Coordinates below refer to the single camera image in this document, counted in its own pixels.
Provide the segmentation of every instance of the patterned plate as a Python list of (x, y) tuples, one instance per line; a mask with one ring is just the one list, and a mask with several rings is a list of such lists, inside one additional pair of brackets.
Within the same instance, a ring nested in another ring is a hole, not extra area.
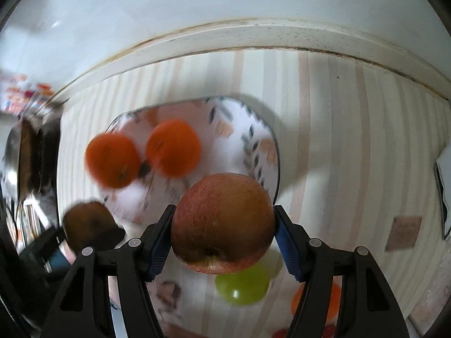
[(218, 172), (235, 172), (256, 179), (276, 201), (279, 190), (279, 150), (272, 129), (243, 102), (215, 97), (142, 108), (120, 115), (107, 132), (132, 139), (144, 162), (147, 140), (161, 122), (180, 118), (197, 132), (202, 157), (193, 172), (168, 179), (150, 169), (129, 186), (102, 189), (109, 210), (119, 220), (139, 225), (158, 221), (168, 204), (177, 204), (198, 180)]

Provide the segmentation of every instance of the blue gripper pad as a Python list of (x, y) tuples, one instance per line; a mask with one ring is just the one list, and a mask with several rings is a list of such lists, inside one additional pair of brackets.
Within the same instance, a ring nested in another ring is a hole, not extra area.
[(141, 237), (144, 242), (145, 259), (150, 261), (147, 272), (147, 278), (150, 281), (162, 272), (171, 250), (171, 223), (174, 212), (175, 206), (169, 205), (158, 223), (152, 228), (148, 227)]
[(291, 222), (282, 206), (274, 207), (274, 216), (276, 217), (275, 237), (288, 273), (292, 274), (296, 281), (301, 282), (303, 274), (300, 262), (303, 256), (294, 240), (294, 233), (297, 232), (295, 225)]

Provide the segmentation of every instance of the screw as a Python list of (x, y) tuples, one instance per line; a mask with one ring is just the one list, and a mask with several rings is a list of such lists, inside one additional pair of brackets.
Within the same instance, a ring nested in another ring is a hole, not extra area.
[(369, 251), (364, 246), (360, 246), (357, 248), (357, 253), (359, 253), (360, 255), (368, 255)]
[(310, 239), (308, 243), (315, 248), (318, 248), (322, 245), (322, 241), (317, 238)]
[(83, 254), (85, 257), (87, 257), (88, 255), (91, 255), (93, 251), (94, 251), (93, 248), (91, 248), (90, 246), (87, 246), (86, 248), (84, 248), (84, 249), (82, 250), (82, 254)]
[(132, 247), (132, 248), (136, 248), (137, 246), (139, 246), (141, 244), (141, 241), (137, 238), (137, 237), (135, 237), (135, 238), (133, 238), (133, 239), (131, 239), (130, 241), (129, 241), (129, 245)]

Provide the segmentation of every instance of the striped table surface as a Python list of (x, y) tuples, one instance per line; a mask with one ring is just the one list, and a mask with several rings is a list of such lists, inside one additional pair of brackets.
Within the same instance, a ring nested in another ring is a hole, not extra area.
[[(445, 248), (433, 170), (451, 132), (450, 108), (423, 86), (354, 59), (284, 49), (213, 52), (139, 67), (84, 89), (69, 100), (61, 121), (59, 214), (100, 197), (84, 169), (84, 151), (118, 115), (230, 94), (276, 133), (277, 203), (329, 246), (367, 246), (407, 316)], [(409, 215), (422, 216), (415, 247), (385, 252), (393, 218)], [(142, 231), (128, 226), (127, 232)], [(174, 270), (183, 291), (181, 324), (188, 330), (270, 337), (292, 319), (296, 281), (285, 267), (267, 296), (245, 312), (217, 298), (213, 276)]]

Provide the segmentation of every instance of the brown fruit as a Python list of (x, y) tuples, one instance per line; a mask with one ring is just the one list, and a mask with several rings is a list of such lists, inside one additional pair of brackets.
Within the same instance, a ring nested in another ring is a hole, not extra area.
[(130, 138), (122, 133), (102, 133), (88, 144), (86, 167), (105, 188), (123, 188), (138, 176), (141, 159)]
[(96, 237), (116, 227), (110, 211), (99, 202), (78, 203), (63, 218), (66, 241), (75, 254)]
[(233, 273), (253, 266), (275, 232), (272, 202), (254, 179), (210, 175), (180, 200), (171, 226), (174, 253), (197, 272)]

